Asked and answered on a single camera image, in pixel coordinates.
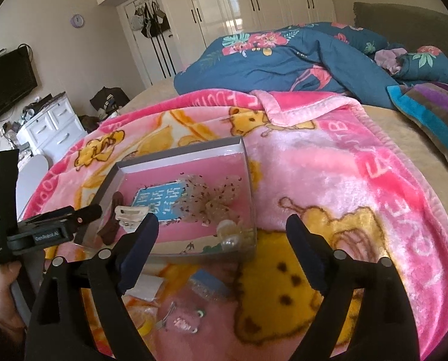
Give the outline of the person's left hand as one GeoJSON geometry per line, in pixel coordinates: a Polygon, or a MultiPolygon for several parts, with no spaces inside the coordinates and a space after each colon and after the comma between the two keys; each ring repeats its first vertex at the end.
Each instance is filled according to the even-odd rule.
{"type": "Polygon", "coordinates": [[[21,337],[25,328],[10,289],[18,278],[20,268],[20,262],[0,265],[0,329],[14,338],[21,337]]]}

